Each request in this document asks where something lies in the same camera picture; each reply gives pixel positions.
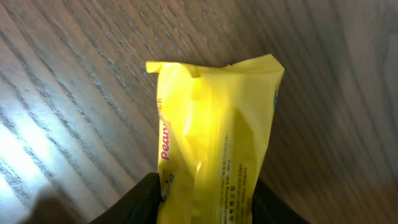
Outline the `yellow peanut snack packet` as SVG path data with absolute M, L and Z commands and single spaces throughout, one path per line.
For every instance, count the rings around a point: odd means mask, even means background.
M 283 66 L 270 54 L 221 68 L 146 62 L 156 73 L 158 223 L 251 223 Z

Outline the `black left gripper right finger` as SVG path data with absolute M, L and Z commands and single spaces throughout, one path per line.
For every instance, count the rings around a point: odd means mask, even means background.
M 257 181 L 252 198 L 252 223 L 309 224 L 260 179 Z

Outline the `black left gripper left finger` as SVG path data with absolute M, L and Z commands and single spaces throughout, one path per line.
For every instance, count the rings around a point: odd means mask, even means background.
M 159 174 L 151 172 L 90 224 L 155 224 L 160 190 Z

